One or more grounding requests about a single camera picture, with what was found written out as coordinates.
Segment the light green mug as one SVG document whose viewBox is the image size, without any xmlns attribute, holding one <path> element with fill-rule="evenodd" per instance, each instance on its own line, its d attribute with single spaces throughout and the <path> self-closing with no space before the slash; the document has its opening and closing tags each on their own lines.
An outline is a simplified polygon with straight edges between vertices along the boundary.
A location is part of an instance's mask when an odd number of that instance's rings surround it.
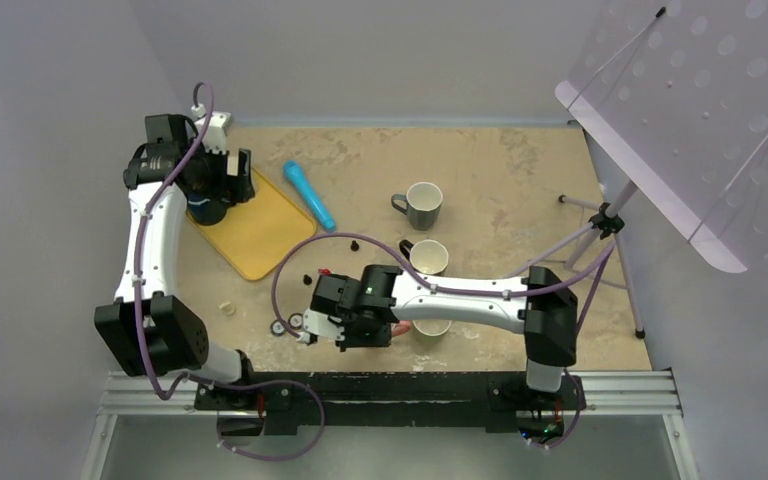
<svg viewBox="0 0 768 480">
<path fill-rule="evenodd" d="M 418 338 L 431 340 L 445 336 L 452 325 L 449 320 L 417 320 L 412 323 L 412 330 Z"/>
</svg>

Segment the black mug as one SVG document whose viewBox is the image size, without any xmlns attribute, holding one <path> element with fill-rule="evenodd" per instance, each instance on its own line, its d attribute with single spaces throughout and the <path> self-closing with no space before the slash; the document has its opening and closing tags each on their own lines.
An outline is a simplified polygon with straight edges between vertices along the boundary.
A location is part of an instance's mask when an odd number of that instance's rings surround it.
<svg viewBox="0 0 768 480">
<path fill-rule="evenodd" d="M 449 251 L 440 242 L 424 239 L 416 243 L 407 239 L 398 244 L 402 255 L 409 261 L 415 271 L 421 274 L 441 276 L 449 265 Z"/>
</svg>

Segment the grey mug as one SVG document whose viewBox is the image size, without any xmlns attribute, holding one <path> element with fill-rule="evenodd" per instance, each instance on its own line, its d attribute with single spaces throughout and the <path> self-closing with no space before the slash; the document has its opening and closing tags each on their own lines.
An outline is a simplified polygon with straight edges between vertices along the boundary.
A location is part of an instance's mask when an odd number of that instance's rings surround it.
<svg viewBox="0 0 768 480">
<path fill-rule="evenodd" d="M 391 206 L 406 216 L 411 227 L 418 231 L 430 230 L 439 218 L 443 192 L 434 183 L 417 182 L 405 194 L 393 194 Z"/>
</svg>

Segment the pink mug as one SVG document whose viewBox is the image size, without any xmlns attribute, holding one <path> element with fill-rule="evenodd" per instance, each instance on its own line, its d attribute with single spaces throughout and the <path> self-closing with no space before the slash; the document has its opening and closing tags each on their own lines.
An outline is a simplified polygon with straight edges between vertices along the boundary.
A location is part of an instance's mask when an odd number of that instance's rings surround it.
<svg viewBox="0 0 768 480">
<path fill-rule="evenodd" d="M 392 336 L 398 337 L 401 335 L 404 335 L 408 333 L 412 329 L 412 325 L 408 321 L 400 321 L 398 324 L 394 325 L 392 328 Z"/>
</svg>

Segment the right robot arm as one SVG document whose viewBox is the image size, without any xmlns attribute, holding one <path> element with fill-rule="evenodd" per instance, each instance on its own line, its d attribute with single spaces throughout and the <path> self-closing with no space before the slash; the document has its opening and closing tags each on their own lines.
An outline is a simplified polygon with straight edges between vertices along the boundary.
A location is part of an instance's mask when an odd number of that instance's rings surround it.
<svg viewBox="0 0 768 480">
<path fill-rule="evenodd" d="M 544 407 L 577 361 L 578 298 L 554 272 L 532 266 L 523 276 L 464 279 L 411 268 L 369 265 L 360 278 L 319 276 L 302 329 L 341 350 L 383 348 L 402 322 L 445 320 L 490 326 L 522 337 L 524 399 Z"/>
</svg>

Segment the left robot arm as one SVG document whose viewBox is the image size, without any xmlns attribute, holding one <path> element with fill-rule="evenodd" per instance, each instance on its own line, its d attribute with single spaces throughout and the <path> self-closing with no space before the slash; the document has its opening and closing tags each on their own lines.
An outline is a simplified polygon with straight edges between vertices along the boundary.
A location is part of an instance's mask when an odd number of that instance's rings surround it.
<svg viewBox="0 0 768 480">
<path fill-rule="evenodd" d="M 126 263 L 112 302 L 96 308 L 94 325 L 126 375 L 179 373 L 220 384 L 220 397 L 244 409 L 258 395 L 250 361 L 209 340 L 204 322 L 180 299 L 176 280 L 185 217 L 216 225 L 255 196 L 250 152 L 227 146 L 231 123 L 225 112 L 145 118 L 146 141 L 123 172 L 130 214 Z"/>
</svg>

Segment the dark blue mug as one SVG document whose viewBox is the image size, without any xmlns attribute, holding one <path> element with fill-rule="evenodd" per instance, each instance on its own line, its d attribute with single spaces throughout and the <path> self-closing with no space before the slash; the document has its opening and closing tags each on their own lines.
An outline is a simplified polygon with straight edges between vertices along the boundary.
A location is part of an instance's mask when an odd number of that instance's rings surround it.
<svg viewBox="0 0 768 480">
<path fill-rule="evenodd" d="M 222 200 L 191 194 L 187 197 L 187 210 L 196 224 L 212 226 L 225 218 L 228 206 Z"/>
</svg>

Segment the yellow tray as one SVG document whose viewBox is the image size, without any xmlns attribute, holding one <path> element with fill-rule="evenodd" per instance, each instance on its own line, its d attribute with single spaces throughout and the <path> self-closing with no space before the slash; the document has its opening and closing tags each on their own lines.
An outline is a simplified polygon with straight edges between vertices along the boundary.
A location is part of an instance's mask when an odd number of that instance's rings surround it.
<svg viewBox="0 0 768 480">
<path fill-rule="evenodd" d="M 252 200 L 229 208 L 218 224 L 196 228 L 242 278 L 256 281 L 312 237 L 317 222 L 256 169 L 252 180 Z"/>
</svg>

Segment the blue plastic tube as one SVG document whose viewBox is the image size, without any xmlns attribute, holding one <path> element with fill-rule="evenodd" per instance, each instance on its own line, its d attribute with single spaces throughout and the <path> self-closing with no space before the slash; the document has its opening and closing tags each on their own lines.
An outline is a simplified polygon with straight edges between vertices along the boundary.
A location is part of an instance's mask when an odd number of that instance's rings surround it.
<svg viewBox="0 0 768 480">
<path fill-rule="evenodd" d="M 294 160 L 288 160 L 283 167 L 284 177 L 292 184 L 300 198 L 313 213 L 318 223 L 328 233 L 337 229 L 336 221 L 321 200 L 313 185 L 309 182 L 303 168 Z"/>
</svg>

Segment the black base bar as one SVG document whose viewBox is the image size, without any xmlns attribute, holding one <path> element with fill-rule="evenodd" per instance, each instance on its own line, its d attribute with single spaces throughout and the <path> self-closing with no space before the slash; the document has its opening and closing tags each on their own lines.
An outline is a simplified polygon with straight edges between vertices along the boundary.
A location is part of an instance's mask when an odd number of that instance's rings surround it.
<svg viewBox="0 0 768 480">
<path fill-rule="evenodd" d="M 478 428 L 556 438 L 585 396 L 577 377 L 556 393 L 527 388 L 522 371 L 255 372 L 250 391 L 200 387 L 198 411 L 251 414 L 267 435 L 301 426 Z"/>
</svg>

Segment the small cream cap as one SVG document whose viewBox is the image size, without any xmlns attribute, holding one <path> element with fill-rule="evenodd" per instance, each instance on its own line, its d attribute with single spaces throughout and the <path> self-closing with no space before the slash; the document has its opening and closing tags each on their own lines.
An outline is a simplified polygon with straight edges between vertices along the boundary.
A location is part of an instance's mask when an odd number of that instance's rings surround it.
<svg viewBox="0 0 768 480">
<path fill-rule="evenodd" d="M 220 304 L 219 309 L 224 315 L 228 316 L 233 315 L 236 310 L 235 306 L 231 302 L 224 302 Z"/>
</svg>

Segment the translucent perforated panel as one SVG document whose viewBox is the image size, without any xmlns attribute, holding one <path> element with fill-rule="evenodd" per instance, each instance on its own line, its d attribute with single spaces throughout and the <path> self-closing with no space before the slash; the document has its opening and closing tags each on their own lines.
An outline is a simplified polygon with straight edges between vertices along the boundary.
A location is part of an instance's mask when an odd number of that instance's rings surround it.
<svg viewBox="0 0 768 480">
<path fill-rule="evenodd" d="M 708 264 L 768 257 L 768 1 L 604 1 L 555 94 Z"/>
</svg>

